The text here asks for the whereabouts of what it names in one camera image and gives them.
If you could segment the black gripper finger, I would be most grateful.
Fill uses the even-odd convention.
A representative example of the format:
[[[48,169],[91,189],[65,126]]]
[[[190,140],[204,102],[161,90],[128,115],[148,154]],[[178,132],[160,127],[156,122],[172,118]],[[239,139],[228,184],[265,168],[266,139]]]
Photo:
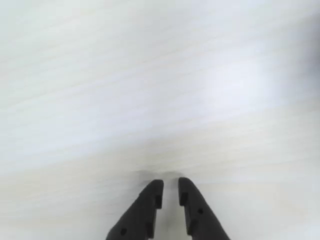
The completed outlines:
[[[193,240],[228,240],[200,190],[187,177],[178,179],[179,205],[184,207],[186,232]]]
[[[162,208],[164,181],[152,180],[107,234],[107,240],[149,240],[155,235],[157,210]]]

